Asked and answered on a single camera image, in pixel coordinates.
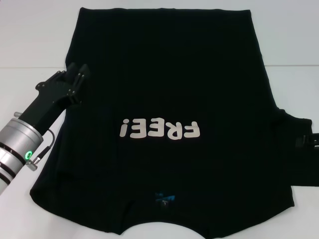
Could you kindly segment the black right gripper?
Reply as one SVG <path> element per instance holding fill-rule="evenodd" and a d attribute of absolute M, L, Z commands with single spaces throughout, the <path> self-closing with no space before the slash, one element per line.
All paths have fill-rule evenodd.
<path fill-rule="evenodd" d="M 312 133 L 309 135 L 303 135 L 302 137 L 297 137 L 295 142 L 296 148 L 319 148 L 319 133 Z"/>

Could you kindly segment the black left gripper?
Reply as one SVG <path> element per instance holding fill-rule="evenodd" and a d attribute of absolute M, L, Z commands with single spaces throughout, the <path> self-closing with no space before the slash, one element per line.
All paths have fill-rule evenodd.
<path fill-rule="evenodd" d="M 36 85 L 38 96 L 22 113 L 22 121 L 45 134 L 60 114 L 72 105 L 82 101 L 82 86 L 90 78 L 87 64 L 78 72 L 77 65 L 71 63 L 66 71 L 58 71 L 48 80 Z"/>

